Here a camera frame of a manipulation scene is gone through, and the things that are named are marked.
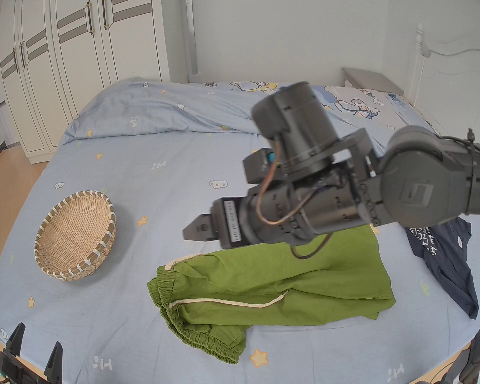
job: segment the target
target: robotic arm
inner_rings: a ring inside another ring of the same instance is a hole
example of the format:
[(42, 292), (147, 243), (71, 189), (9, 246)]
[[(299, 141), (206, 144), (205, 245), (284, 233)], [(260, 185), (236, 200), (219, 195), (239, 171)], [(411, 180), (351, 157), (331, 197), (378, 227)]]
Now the robotic arm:
[[(216, 200), (185, 228), (186, 240), (220, 239), (223, 249), (286, 242), (294, 250), (369, 223), (423, 228), (480, 214), (480, 147), (471, 130), (461, 140), (405, 127), (377, 158), (365, 129), (338, 138), (306, 82), (263, 99), (252, 116), (275, 152), (245, 158), (247, 182), (256, 186)], [(345, 150), (350, 158), (334, 163)]]

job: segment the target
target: green pants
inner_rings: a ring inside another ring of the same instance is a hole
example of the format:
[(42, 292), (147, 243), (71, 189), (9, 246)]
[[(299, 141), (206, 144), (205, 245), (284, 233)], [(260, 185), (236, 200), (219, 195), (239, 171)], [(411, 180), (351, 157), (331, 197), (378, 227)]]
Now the green pants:
[[(324, 238), (296, 249), (309, 254)], [(374, 320), (395, 304), (369, 226), (333, 234), (308, 260), (295, 258), (284, 243), (180, 259), (159, 267), (148, 289), (174, 334), (230, 364), (245, 350), (252, 325)]]

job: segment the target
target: navy blue shirt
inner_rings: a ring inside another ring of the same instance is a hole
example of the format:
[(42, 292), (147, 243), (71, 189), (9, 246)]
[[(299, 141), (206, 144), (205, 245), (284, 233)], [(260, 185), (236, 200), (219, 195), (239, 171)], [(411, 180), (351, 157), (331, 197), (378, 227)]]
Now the navy blue shirt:
[(405, 231), (414, 255), (425, 260), (443, 289), (470, 319), (476, 319), (479, 303), (467, 264), (471, 224), (457, 217), (434, 227), (405, 228)]

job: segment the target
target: woven basket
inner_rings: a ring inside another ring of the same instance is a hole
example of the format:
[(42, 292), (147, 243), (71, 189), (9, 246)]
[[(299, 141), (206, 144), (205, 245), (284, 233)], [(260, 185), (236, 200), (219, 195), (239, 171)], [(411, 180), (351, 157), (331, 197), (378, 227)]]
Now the woven basket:
[(104, 193), (77, 192), (43, 220), (35, 239), (36, 263), (63, 281), (91, 275), (110, 252), (116, 230), (115, 209)]

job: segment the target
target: floor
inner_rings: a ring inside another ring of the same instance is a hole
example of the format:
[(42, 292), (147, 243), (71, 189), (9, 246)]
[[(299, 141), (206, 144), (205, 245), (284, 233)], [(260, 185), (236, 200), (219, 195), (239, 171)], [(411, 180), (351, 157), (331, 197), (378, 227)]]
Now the floor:
[[(2, 187), (0, 187), (0, 255), (20, 209), (46, 166), (47, 163), (30, 164), (20, 146), (0, 153), (0, 180), (2, 180)], [(0, 351), (3, 348), (4, 345), (0, 343)], [(456, 355), (419, 380), (428, 383), (439, 381), (455, 359)], [(20, 360), (37, 374), (42, 374), (42, 370), (23, 359)]]

